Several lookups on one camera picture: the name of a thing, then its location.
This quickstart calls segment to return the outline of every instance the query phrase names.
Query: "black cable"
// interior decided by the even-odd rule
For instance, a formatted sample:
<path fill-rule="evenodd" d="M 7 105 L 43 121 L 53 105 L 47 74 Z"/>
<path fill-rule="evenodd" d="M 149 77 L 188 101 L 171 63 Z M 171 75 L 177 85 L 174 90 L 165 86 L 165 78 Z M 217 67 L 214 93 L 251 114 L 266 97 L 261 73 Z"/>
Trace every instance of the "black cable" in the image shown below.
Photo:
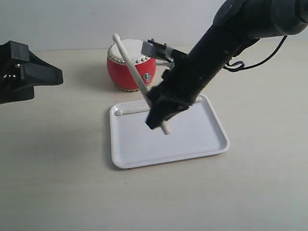
<path fill-rule="evenodd" d="M 228 70 L 230 72 L 238 72 L 238 71 L 244 71 L 244 70 L 248 70 L 248 69 L 252 69 L 252 68 L 255 68 L 255 67 L 258 67 L 258 66 L 261 66 L 262 64 L 266 63 L 268 60 L 270 60 L 272 57 L 274 57 L 274 55 L 279 51 L 279 49 L 281 48 L 281 46 L 283 45 L 283 43 L 285 42 L 285 40 L 287 39 L 288 36 L 284 36 L 281 40 L 281 42 L 279 43 L 278 47 L 274 50 L 274 52 L 268 57 L 266 58 L 265 60 L 263 60 L 262 62 L 258 63 L 258 64 L 255 64 L 255 65 L 252 65 L 252 66 L 248 66 L 248 67 L 245 67 L 245 64 L 243 61 L 237 61 L 233 64 L 230 64 L 230 62 L 228 62 L 226 64 L 226 66 L 223 67 L 223 69 L 225 70 Z"/>

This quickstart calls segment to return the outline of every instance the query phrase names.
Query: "table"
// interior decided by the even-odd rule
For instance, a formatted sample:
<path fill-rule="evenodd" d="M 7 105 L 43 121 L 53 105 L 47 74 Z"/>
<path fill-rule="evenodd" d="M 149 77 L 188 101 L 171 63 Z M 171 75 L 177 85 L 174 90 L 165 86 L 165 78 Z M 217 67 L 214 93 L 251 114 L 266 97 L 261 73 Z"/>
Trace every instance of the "table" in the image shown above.
<path fill-rule="evenodd" d="M 259 42 L 240 59 L 255 64 L 276 46 Z M 307 52 L 307 41 L 287 41 L 263 66 L 223 70 L 203 90 L 226 153 L 132 170 L 112 164 L 108 112 L 142 97 L 114 87 L 107 51 L 37 52 L 64 84 L 0 106 L 0 230 L 307 230 Z"/>

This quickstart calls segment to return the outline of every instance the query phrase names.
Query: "white wall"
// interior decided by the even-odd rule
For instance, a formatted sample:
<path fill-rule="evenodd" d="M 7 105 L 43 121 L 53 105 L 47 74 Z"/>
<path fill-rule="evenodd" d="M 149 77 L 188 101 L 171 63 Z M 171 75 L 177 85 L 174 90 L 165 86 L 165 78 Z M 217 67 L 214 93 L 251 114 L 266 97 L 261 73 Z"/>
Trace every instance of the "white wall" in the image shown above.
<path fill-rule="evenodd" d="M 2 0 L 0 44 L 33 51 L 107 48 L 122 38 L 193 45 L 224 0 Z M 297 38 L 308 38 L 308 32 Z"/>

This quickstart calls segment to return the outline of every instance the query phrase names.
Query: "red drum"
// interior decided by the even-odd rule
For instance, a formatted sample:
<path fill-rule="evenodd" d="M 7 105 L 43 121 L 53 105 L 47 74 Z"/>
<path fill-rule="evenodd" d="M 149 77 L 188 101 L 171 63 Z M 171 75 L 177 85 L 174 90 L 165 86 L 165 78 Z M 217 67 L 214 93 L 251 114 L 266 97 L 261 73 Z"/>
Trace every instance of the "red drum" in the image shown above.
<path fill-rule="evenodd" d="M 126 39 L 122 40 L 122 43 L 145 85 L 149 85 L 155 76 L 156 60 L 141 54 L 142 40 Z M 108 50 L 107 69 L 111 80 L 118 88 L 126 91 L 139 90 L 116 44 L 113 44 Z"/>

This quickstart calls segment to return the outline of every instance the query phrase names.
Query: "drum rim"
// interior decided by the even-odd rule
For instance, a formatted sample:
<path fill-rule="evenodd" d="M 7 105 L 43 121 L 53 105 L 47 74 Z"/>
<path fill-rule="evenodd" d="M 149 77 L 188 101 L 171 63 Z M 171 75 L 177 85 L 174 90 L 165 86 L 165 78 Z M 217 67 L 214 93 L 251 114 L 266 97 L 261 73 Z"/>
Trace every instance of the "drum rim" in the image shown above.
<path fill-rule="evenodd" d="M 112 62 L 116 63 L 116 64 L 119 64 L 119 65 L 125 65 L 125 61 L 123 60 L 123 58 L 121 59 L 118 59 L 117 57 L 114 57 L 112 54 L 111 54 L 111 49 L 113 46 L 116 46 L 115 43 L 113 43 L 109 49 L 108 49 L 108 59 L 111 60 Z M 151 59 L 151 57 L 148 57 L 148 56 L 145 56 L 145 55 L 140 55 L 138 58 L 134 58 L 132 59 L 132 62 L 133 64 L 135 65 L 139 65 L 139 64 L 142 64 L 142 63 L 145 63 L 147 61 L 149 61 Z"/>

